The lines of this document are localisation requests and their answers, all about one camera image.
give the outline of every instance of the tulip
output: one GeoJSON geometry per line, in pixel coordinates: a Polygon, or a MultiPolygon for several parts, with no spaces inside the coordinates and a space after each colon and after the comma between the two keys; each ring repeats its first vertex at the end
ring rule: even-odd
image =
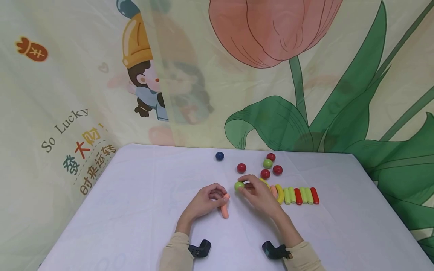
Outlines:
{"type": "Polygon", "coordinates": [[[210,0],[209,16],[233,57],[254,68],[270,68],[317,44],[342,1],[210,0]]]}

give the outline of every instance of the backdrop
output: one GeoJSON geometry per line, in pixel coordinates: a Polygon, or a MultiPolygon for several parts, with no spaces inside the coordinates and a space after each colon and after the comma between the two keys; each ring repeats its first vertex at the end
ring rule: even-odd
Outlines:
{"type": "Polygon", "coordinates": [[[0,265],[128,143],[352,153],[434,261],[434,1],[7,0],[0,265]]]}

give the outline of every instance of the green leaf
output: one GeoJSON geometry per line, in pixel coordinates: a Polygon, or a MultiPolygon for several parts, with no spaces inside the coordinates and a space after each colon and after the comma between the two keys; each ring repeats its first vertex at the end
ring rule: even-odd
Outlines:
{"type": "MultiPolygon", "coordinates": [[[[368,88],[383,54],[386,24],[386,9],[384,3],[381,2],[377,16],[362,46],[311,123],[312,133],[323,135],[339,112],[368,88]]],[[[318,138],[321,136],[315,137],[314,151],[318,150],[320,142],[318,138]]]]}
{"type": "Polygon", "coordinates": [[[344,153],[353,154],[365,170],[388,162],[403,142],[361,140],[349,146],[344,153]]]}
{"type": "Polygon", "coordinates": [[[270,96],[235,112],[224,126],[227,139],[237,149],[246,147],[247,134],[256,129],[272,150],[311,152],[313,140],[297,108],[280,96],[270,96]]]}
{"type": "Polygon", "coordinates": [[[397,199],[423,204],[434,194],[434,163],[382,170],[378,189],[397,199]]]}
{"type": "Polygon", "coordinates": [[[434,194],[434,117],[427,113],[422,128],[409,140],[382,142],[362,140],[344,152],[352,153],[378,180],[384,194],[422,204],[434,194]]]}
{"type": "Polygon", "coordinates": [[[369,127],[369,103],[386,74],[387,72],[337,115],[325,136],[325,152],[341,153],[354,142],[366,138],[369,127]]]}
{"type": "Polygon", "coordinates": [[[390,160],[421,157],[434,154],[434,116],[427,112],[427,118],[422,128],[403,144],[390,160]]]}
{"type": "Polygon", "coordinates": [[[434,236],[419,240],[418,243],[420,245],[425,245],[427,247],[434,248],[434,236]]]}
{"type": "Polygon", "coordinates": [[[382,193],[415,204],[434,194],[434,117],[427,113],[422,128],[388,155],[388,161],[369,172],[379,171],[378,189],[382,193]]]}
{"type": "Polygon", "coordinates": [[[434,259],[434,236],[419,240],[418,243],[421,245],[425,253],[434,259]]]}
{"type": "Polygon", "coordinates": [[[410,28],[405,32],[403,37],[399,40],[399,42],[395,45],[392,52],[389,54],[389,56],[386,58],[386,60],[383,62],[381,67],[378,69],[377,74],[375,75],[373,82],[376,81],[382,73],[387,69],[387,66],[390,64],[392,59],[395,57],[395,55],[399,52],[399,49],[405,44],[407,39],[413,34],[413,32],[417,29],[419,24],[423,21],[425,16],[430,12],[430,10],[434,7],[434,0],[432,0],[427,7],[422,11],[422,13],[419,15],[419,17],[414,21],[414,23],[410,26],[410,28]]]}
{"type": "Polygon", "coordinates": [[[427,104],[434,99],[434,86],[419,98],[381,137],[380,141],[388,141],[394,136],[414,115],[419,113],[427,104]]]}
{"type": "Polygon", "coordinates": [[[383,195],[409,230],[434,227],[434,208],[383,195]]]}

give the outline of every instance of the beige sleeve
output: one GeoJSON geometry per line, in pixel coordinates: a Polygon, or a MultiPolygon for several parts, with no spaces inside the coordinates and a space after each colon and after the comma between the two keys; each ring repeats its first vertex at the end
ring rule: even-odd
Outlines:
{"type": "Polygon", "coordinates": [[[190,238],[181,232],[173,234],[170,242],[163,249],[160,271],[191,271],[193,256],[188,250],[190,238]]]}
{"type": "Polygon", "coordinates": [[[288,271],[326,271],[318,256],[308,242],[301,242],[293,248],[286,248],[293,258],[285,259],[288,271]]]}

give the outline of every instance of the forearm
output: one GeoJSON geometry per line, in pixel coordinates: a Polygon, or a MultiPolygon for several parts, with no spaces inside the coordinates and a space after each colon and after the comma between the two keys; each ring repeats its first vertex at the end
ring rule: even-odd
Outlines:
{"type": "Polygon", "coordinates": [[[194,217],[186,213],[182,213],[176,225],[175,232],[182,232],[187,236],[190,236],[191,225],[193,225],[194,217]]]}
{"type": "Polygon", "coordinates": [[[188,250],[193,220],[186,213],[179,218],[175,233],[163,249],[160,271],[191,271],[193,269],[193,256],[188,250]]]}
{"type": "Polygon", "coordinates": [[[291,218],[282,210],[272,217],[291,258],[284,258],[288,271],[325,271],[310,243],[305,242],[291,218]]]}
{"type": "Polygon", "coordinates": [[[293,248],[304,241],[291,218],[283,210],[277,211],[272,216],[272,219],[282,235],[283,242],[287,248],[293,248]]]}

